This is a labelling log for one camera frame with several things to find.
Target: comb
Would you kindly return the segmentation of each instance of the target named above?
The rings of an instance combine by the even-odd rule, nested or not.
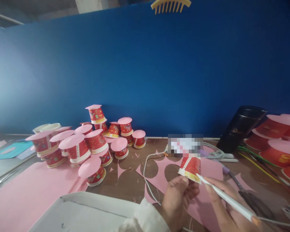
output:
[[[172,4],[173,4],[173,12],[175,11],[175,6],[177,4],[177,9],[176,9],[176,13],[178,12],[179,6],[181,4],[181,8],[180,8],[180,13],[183,10],[184,5],[187,7],[190,7],[191,5],[191,1],[189,0],[156,0],[153,4],[151,4],[151,9],[155,9],[155,15],[157,14],[157,8],[159,7],[159,13],[161,11],[162,8],[162,13],[164,12],[164,6],[165,7],[165,13],[168,11],[168,6],[169,6],[169,12],[171,12],[171,8],[172,8]]]

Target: blue wall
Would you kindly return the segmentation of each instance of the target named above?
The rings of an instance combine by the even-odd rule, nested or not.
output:
[[[0,29],[1,131],[76,127],[91,104],[148,136],[220,136],[243,104],[290,113],[290,1],[138,4]]]

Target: black container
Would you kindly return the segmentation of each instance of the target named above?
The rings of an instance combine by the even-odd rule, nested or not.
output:
[[[246,135],[257,125],[267,110],[256,106],[241,106],[223,133],[217,147],[224,153],[233,153]]]

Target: white sleeve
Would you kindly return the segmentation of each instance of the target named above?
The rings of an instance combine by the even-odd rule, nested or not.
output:
[[[144,198],[133,218],[128,218],[115,232],[170,232],[156,208]]]

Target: person's hand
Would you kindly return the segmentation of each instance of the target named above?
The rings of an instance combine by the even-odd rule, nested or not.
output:
[[[220,180],[216,180],[209,177],[204,177],[209,183],[215,185],[238,203],[240,203],[245,208],[252,209],[247,205],[245,200],[241,195],[228,183]],[[234,210],[228,203],[226,203],[226,208],[223,206],[221,199],[210,185],[205,185],[208,196],[212,203],[213,209],[215,211],[219,227],[221,232],[250,232],[262,231],[261,227],[257,227],[255,224],[250,222],[247,218],[241,215],[239,212]]]
[[[187,216],[190,200],[199,194],[199,184],[178,176],[168,183],[162,206],[157,210],[172,232],[179,231]]]

